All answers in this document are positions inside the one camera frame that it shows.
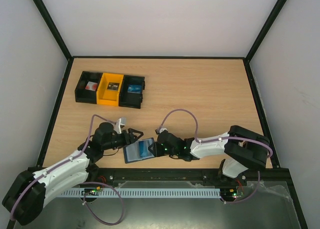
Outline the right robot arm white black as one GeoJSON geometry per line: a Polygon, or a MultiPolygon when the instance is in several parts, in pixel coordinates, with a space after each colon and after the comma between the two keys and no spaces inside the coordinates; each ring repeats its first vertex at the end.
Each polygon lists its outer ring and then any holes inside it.
{"type": "Polygon", "coordinates": [[[232,125],[229,131],[207,138],[181,139],[161,129],[148,151],[155,157],[169,156],[186,162],[228,155],[218,172],[218,180],[224,185],[229,185],[247,170],[264,170],[267,159],[273,155],[267,137],[239,125],[232,125]]]}

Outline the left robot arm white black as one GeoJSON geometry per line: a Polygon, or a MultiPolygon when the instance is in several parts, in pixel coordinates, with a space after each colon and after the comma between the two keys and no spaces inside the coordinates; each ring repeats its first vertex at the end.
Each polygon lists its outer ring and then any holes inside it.
{"type": "Polygon", "coordinates": [[[102,122],[77,150],[65,159],[47,168],[17,175],[2,200],[9,211],[10,220],[25,226],[39,216],[44,207],[64,191],[86,182],[98,169],[96,165],[104,151],[120,149],[138,141],[143,132],[123,129],[102,122]]]}

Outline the blue card holder wallet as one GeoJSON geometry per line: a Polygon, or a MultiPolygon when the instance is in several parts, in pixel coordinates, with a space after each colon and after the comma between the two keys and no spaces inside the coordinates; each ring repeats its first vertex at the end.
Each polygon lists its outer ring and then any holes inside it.
{"type": "Polygon", "coordinates": [[[142,140],[138,140],[135,143],[127,145],[123,148],[124,161],[126,164],[154,158],[153,155],[148,157],[140,157],[139,141],[142,141],[142,140]]]}

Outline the blue white credit card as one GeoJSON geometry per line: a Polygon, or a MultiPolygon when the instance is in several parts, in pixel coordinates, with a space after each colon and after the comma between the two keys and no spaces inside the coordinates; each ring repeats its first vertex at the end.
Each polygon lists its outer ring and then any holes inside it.
{"type": "Polygon", "coordinates": [[[153,140],[151,138],[141,140],[138,142],[139,155],[141,158],[151,157],[153,154],[149,151],[149,146],[152,145],[153,140]]]}

